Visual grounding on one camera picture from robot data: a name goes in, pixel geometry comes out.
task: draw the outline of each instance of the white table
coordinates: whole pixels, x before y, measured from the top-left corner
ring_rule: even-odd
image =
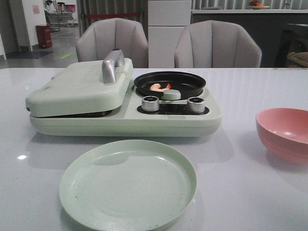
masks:
[[[0,70],[0,230],[88,231],[61,206],[58,188],[80,155],[129,137],[37,133],[25,97],[62,69]],[[153,69],[135,69],[134,77]],[[213,135],[137,138],[170,145],[193,163],[198,190],[170,231],[307,231],[308,167],[273,156],[255,116],[269,107],[308,110],[306,69],[179,69],[203,76],[223,111]]]

